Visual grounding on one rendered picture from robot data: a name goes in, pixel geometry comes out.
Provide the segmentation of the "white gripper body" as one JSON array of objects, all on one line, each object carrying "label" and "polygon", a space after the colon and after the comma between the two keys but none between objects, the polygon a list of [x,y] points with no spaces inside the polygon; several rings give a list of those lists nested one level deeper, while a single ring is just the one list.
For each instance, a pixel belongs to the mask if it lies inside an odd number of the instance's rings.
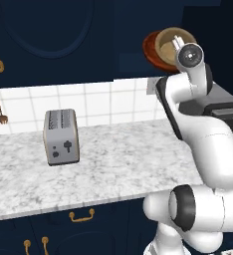
[{"label": "white gripper body", "polygon": [[176,51],[181,49],[184,46],[184,41],[180,36],[174,36],[172,40],[173,47]]}]

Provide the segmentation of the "tan bowl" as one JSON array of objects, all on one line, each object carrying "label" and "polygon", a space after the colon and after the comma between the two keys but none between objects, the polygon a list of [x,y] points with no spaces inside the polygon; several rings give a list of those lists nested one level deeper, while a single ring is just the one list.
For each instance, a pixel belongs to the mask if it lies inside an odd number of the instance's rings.
[{"label": "tan bowl", "polygon": [[155,52],[163,62],[172,66],[175,65],[175,49],[172,43],[175,36],[181,37],[184,43],[196,42],[192,34],[178,27],[169,27],[159,32],[154,41]]}]

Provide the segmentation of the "red-brown bowl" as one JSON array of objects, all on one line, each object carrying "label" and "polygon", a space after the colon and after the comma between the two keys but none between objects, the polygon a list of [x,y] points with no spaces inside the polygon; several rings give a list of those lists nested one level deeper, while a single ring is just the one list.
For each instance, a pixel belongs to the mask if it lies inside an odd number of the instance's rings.
[{"label": "red-brown bowl", "polygon": [[153,64],[157,69],[170,73],[177,74],[178,71],[175,66],[163,62],[155,51],[155,38],[160,33],[160,30],[148,34],[142,42],[142,51],[146,59]]}]

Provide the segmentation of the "open navy cabinet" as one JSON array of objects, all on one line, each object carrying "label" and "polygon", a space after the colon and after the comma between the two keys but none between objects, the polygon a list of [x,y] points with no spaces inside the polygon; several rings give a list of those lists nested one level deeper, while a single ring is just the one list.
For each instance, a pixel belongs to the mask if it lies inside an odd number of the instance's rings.
[{"label": "open navy cabinet", "polygon": [[233,95],[233,0],[186,0],[182,26],[204,50],[214,81]]}]

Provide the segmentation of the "plain navy cabinet door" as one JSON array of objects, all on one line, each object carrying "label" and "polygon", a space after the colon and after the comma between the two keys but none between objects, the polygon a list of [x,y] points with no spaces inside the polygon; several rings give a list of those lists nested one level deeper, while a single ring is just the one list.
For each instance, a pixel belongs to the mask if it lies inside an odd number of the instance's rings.
[{"label": "plain navy cabinet door", "polygon": [[185,0],[114,0],[114,75],[116,79],[162,74],[143,54],[151,32],[178,27]]}]

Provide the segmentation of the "navy base cabinet door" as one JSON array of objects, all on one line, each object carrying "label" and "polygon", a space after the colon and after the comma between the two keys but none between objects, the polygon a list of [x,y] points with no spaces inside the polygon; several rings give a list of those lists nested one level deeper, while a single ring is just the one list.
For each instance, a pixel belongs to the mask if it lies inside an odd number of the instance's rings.
[{"label": "navy base cabinet door", "polygon": [[92,230],[72,233],[57,231],[38,235],[41,255],[45,255],[42,237],[47,236],[49,255],[125,255],[126,237],[121,230]]},{"label": "navy base cabinet door", "polygon": [[27,218],[0,221],[0,255],[26,255],[23,245],[26,239],[31,241],[30,255],[39,255],[34,233]]}]

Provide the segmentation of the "grey and black appliance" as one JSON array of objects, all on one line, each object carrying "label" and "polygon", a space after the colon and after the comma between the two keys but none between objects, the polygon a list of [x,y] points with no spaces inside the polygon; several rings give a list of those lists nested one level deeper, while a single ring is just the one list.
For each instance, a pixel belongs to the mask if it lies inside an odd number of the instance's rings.
[{"label": "grey and black appliance", "polygon": [[190,116],[212,116],[224,121],[233,131],[233,96],[216,83],[207,96],[181,103],[179,111]]}]

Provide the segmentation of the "grey toaster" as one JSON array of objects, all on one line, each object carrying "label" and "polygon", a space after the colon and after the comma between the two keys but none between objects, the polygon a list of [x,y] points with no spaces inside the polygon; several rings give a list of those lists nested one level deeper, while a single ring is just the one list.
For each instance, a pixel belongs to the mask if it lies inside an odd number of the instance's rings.
[{"label": "grey toaster", "polygon": [[46,111],[43,141],[50,166],[79,162],[80,146],[75,111]]}]

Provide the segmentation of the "navy drawer front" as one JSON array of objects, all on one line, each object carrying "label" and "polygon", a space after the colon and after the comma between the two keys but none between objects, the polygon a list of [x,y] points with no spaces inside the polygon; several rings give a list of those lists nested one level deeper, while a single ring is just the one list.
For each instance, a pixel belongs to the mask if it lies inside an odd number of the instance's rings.
[{"label": "navy drawer front", "polygon": [[[72,208],[69,210],[55,211],[31,217],[31,224],[34,232],[39,234],[57,231],[71,231],[81,233],[82,231],[113,230],[121,224],[127,226],[130,209],[134,205],[142,206],[143,199],[132,199],[114,203],[90,205],[82,208]],[[69,213],[74,211],[76,215],[84,216],[88,210],[95,210],[94,218],[90,221],[73,223],[69,218]]]}]

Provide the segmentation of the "white wall outlet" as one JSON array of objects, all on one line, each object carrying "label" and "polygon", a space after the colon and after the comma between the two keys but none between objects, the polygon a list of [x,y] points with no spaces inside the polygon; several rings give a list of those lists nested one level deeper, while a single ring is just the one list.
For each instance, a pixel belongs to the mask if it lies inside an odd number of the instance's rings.
[{"label": "white wall outlet", "polygon": [[160,80],[160,77],[150,77],[147,79],[146,93],[148,95],[155,94],[155,85]]}]

